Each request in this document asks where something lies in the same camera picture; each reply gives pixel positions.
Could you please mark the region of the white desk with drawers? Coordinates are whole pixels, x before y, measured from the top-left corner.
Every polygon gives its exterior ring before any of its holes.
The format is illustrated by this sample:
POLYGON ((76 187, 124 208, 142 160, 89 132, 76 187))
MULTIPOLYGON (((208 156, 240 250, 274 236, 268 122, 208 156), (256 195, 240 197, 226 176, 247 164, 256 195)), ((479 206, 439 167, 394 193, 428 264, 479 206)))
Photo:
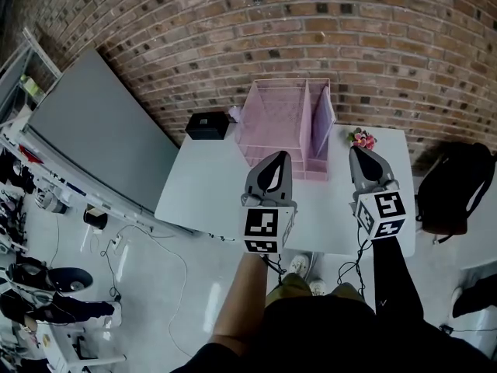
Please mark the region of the white desk with drawers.
MULTIPOLYGON (((364 233, 356 230, 349 202, 355 190, 349 169, 349 142, 353 127, 334 125, 329 136, 328 181, 295 180, 295 225, 288 249, 352 256, 364 233)), ((400 130, 368 128, 377 143, 374 151, 390 164, 400 183, 408 214, 398 235, 404 256, 415 252, 415 201, 411 162, 405 134, 400 130)), ((170 224, 222 236, 240 238, 241 201, 249 165, 233 134, 222 141, 186 138, 165 183, 155 217, 170 224)))

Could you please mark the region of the black bucket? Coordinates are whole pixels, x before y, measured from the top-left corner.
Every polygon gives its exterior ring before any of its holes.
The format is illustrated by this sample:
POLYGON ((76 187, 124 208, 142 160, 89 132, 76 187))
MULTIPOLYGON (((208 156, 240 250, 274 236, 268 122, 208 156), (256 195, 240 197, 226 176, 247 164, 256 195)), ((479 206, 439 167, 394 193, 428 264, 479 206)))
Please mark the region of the black bucket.
POLYGON ((83 221, 98 230, 103 230, 108 222, 108 214, 88 204, 83 213, 83 221))

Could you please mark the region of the person's black shirt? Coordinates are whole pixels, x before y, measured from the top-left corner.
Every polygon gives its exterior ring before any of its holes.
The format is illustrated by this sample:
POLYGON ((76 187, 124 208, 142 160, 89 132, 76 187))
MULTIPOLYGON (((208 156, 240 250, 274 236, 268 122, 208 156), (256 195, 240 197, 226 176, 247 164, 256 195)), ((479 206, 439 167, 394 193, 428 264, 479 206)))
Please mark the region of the person's black shirt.
POLYGON ((172 373, 497 373, 497 362, 421 319, 326 295, 274 302, 245 354, 208 343, 172 373))

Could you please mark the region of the lavender folder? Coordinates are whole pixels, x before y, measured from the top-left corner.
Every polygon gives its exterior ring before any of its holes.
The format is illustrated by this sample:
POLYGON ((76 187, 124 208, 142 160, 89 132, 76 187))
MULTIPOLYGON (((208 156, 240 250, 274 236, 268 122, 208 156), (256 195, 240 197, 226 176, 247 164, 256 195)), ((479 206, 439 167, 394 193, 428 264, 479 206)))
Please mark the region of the lavender folder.
POLYGON ((314 159, 323 159, 328 147, 328 137, 335 123, 329 87, 326 86, 319 97, 318 105, 312 117, 311 147, 314 159))

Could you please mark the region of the person's left forearm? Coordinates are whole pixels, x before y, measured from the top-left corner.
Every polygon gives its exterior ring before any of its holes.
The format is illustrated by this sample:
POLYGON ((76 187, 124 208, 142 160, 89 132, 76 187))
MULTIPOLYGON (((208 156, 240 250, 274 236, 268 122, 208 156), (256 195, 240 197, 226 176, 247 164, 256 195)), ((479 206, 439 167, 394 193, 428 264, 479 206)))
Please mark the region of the person's left forearm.
POLYGON ((266 302, 268 267, 256 254, 243 255, 214 324, 211 343, 243 354, 261 325, 266 302))

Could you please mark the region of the black box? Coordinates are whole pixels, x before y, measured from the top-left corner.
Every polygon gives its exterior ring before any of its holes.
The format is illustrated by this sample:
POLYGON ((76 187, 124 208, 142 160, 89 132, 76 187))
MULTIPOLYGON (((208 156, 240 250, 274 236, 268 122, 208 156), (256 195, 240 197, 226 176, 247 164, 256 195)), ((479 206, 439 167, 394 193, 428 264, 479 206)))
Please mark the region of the black box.
POLYGON ((195 113, 185 131, 193 140, 223 140, 229 124, 224 112, 195 113))

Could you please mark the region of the red sticker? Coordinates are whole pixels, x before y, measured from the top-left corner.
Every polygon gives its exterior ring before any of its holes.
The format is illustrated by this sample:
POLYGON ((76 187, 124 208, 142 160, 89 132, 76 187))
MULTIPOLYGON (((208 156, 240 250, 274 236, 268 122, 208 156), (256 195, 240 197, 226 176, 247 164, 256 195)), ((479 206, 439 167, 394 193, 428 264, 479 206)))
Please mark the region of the red sticker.
POLYGON ((24 155, 27 160, 34 164, 43 164, 43 161, 39 159, 34 153, 32 153, 28 148, 23 145, 19 145, 19 151, 22 155, 24 155))

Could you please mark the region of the green bottle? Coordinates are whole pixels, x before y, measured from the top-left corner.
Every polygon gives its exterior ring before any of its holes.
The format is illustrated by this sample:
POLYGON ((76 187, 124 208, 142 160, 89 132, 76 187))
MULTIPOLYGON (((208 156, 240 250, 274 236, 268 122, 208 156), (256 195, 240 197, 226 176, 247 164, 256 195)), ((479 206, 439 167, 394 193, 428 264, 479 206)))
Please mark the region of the green bottle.
POLYGON ((28 75, 22 74, 20 82, 24 90, 38 103, 44 96, 44 91, 37 85, 37 83, 28 75))

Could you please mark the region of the person's khaki trousers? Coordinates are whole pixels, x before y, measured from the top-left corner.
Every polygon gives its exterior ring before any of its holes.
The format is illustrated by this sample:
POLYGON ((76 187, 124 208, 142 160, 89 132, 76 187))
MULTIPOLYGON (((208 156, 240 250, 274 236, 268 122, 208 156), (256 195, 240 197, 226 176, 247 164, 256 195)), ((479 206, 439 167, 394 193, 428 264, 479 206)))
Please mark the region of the person's khaki trousers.
MULTIPOLYGON (((309 288, 309 284, 304 280, 304 278, 299 277, 296 274, 288 274, 282 280, 281 284, 276 286, 266 296, 266 306, 285 298, 313 296, 309 288)), ((364 297, 348 282, 338 284, 331 292, 327 292, 327 295, 362 303, 366 302, 364 297)))

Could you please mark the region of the person's left white shoe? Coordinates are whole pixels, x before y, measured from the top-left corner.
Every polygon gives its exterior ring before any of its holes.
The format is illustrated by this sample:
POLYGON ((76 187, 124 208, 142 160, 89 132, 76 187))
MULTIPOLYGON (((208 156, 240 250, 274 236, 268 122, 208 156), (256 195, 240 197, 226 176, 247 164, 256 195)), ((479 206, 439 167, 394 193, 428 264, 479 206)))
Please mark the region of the person's left white shoe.
POLYGON ((298 254, 291 260, 287 273, 306 278, 310 267, 310 257, 307 254, 298 254))

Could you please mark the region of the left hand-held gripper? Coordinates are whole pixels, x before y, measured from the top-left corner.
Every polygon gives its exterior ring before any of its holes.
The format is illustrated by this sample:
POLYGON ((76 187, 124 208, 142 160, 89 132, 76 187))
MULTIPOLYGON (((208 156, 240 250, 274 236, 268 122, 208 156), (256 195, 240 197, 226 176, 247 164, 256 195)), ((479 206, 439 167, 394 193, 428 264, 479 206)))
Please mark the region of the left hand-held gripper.
POLYGON ((292 181, 291 157, 285 151, 269 155, 248 173, 240 215, 240 237, 247 253, 276 255, 283 252, 297 213, 297 205, 291 201, 292 181))

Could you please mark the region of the pink mesh desk organizer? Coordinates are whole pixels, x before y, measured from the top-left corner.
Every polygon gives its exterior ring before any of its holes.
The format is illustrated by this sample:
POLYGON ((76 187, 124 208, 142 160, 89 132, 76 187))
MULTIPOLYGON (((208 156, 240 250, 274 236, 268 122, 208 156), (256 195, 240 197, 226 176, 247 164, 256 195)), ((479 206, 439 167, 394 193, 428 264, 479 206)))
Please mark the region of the pink mesh desk organizer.
POLYGON ((235 141, 253 167, 264 158, 284 150, 292 161, 296 180, 328 179, 328 148, 323 159, 314 159, 311 124, 327 78, 281 78, 255 80, 249 90, 243 116, 235 128, 235 141))

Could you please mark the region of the black backpack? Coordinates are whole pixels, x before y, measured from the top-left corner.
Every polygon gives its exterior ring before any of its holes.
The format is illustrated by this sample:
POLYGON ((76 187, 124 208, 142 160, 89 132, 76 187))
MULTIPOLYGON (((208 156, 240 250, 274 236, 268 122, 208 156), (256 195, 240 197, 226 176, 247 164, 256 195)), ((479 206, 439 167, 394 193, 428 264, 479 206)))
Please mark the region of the black backpack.
MULTIPOLYGON (((497 156, 483 144, 449 144, 419 185, 416 221, 467 224, 492 184, 496 164, 497 156)), ((454 235, 435 236, 441 244, 454 235)))

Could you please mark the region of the white metal shelving unit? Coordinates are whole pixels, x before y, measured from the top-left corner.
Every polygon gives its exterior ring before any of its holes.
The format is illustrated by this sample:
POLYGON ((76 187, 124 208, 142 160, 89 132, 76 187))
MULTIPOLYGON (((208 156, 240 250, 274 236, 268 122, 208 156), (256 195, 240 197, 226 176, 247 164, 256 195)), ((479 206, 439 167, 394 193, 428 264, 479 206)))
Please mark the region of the white metal shelving unit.
POLYGON ((0 66, 0 130, 28 117, 62 76, 29 29, 23 29, 23 37, 24 41, 0 66), (24 90, 20 82, 22 74, 30 76, 44 91, 38 103, 24 90))

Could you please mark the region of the grey refrigerator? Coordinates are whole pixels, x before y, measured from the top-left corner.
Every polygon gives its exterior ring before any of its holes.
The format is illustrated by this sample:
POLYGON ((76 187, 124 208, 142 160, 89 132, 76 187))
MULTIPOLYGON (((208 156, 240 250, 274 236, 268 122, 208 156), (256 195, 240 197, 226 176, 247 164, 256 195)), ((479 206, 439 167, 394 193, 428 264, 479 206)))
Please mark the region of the grey refrigerator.
POLYGON ((97 51, 79 57, 26 118, 0 130, 35 176, 151 232, 178 147, 148 116, 97 51), (43 164, 19 151, 23 145, 43 164))

